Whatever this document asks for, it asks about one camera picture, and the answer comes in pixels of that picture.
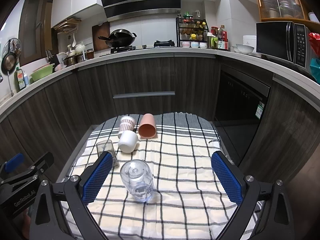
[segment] countertop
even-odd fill
[[[57,78],[60,75],[66,74],[68,72],[71,72],[74,69],[85,67],[87,65],[93,65],[96,66],[98,64],[103,63],[104,61],[107,60],[112,60],[112,59],[123,59],[124,61],[126,60],[127,57],[132,57],[132,56],[138,56],[138,55],[146,55],[146,57],[152,57],[151,54],[158,54],[158,53],[197,53],[197,54],[209,54],[209,55],[221,55],[237,60],[241,60],[253,65],[256,65],[257,67],[261,67],[264,69],[267,69],[291,82],[296,84],[298,87],[302,88],[303,90],[309,92],[311,95],[314,96],[314,98],[318,99],[320,101],[320,85],[317,83],[313,82],[309,78],[303,76],[300,73],[295,72],[294,70],[291,70],[287,67],[284,67],[282,65],[258,58],[258,57],[253,57],[249,55],[244,55],[244,54],[239,54],[239,53],[234,53],[234,52],[229,52],[229,51],[223,51],[223,50],[214,50],[214,49],[193,49],[193,48],[151,48],[151,49],[137,49],[137,50],[131,50],[131,51],[126,51],[126,52],[120,52],[120,53],[115,53],[115,54],[108,54],[102,57],[94,58],[94,59],[89,59],[84,62],[72,65],[70,67],[67,67],[63,70],[60,70],[58,72],[52,73],[49,76],[46,76],[37,82],[34,82],[33,84],[29,85],[19,93],[15,94],[12,98],[8,99],[6,102],[4,102],[0,106],[0,116],[3,116],[3,113],[9,109],[12,105],[14,105],[19,99],[23,98],[24,96],[27,96],[30,94],[33,90],[41,87],[45,83],[50,82],[52,79]]]

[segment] cutting board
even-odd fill
[[[109,22],[105,22],[102,25],[92,26],[92,41],[94,51],[99,51],[103,49],[110,48],[105,41],[99,40],[99,36],[109,37],[110,35],[110,25]]]

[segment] tablecloth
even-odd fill
[[[130,116],[137,124],[142,118]],[[88,204],[107,238],[215,239],[237,207],[212,172],[211,155],[220,149],[215,128],[192,114],[156,115],[157,136],[142,139],[138,135],[135,150],[126,154],[117,146],[121,117],[104,122],[91,133],[83,153],[64,179],[80,175],[96,161],[98,142],[112,140],[119,166],[110,171],[96,200]],[[148,202],[136,201],[121,181],[120,168],[132,159],[145,160],[153,172],[154,192]],[[62,205],[74,236],[81,238],[67,203]],[[242,240],[250,237],[260,207],[258,203]]]

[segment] microwave handle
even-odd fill
[[[291,51],[290,51],[290,28],[291,28],[291,22],[288,22],[287,28],[286,28],[286,46],[287,46],[288,60],[292,62]]]

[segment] red plastic bag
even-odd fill
[[[309,33],[309,41],[313,51],[320,57],[320,34],[319,33]]]

